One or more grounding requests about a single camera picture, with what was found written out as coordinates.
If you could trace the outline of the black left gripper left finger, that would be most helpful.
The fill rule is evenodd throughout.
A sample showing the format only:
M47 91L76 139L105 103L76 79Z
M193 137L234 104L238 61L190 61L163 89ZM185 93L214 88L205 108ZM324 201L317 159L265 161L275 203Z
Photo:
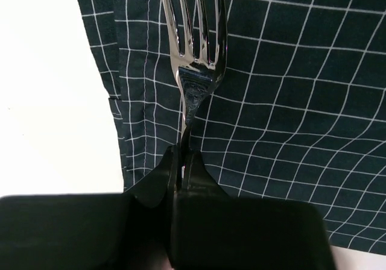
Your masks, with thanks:
M1 198L2 269L180 269L172 208L181 149L123 193Z

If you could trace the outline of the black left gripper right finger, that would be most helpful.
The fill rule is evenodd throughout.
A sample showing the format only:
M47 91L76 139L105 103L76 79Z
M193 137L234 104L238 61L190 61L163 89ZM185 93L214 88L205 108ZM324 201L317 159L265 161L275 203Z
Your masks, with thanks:
M201 154L184 160L174 193L169 259L175 269L334 269L323 220L300 201L231 197Z

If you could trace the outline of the dark checked cloth placemat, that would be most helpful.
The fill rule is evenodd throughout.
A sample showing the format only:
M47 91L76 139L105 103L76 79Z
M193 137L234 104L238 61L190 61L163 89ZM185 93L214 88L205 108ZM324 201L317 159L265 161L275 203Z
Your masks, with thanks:
M180 138L162 1L77 1L128 189ZM191 146L228 194L311 202L333 245L385 254L385 0L225 1Z

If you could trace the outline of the silver fork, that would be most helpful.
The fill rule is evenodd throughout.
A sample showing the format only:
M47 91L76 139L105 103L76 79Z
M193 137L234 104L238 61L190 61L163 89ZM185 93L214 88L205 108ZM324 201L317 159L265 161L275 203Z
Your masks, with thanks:
M227 63L227 12L225 0L215 0L215 55L210 55L205 0L196 0L199 35L194 37L188 0L179 0L183 26L180 28L172 0L162 0L169 38L172 73L182 100L179 148L181 158L189 152L189 139L201 103L221 84Z

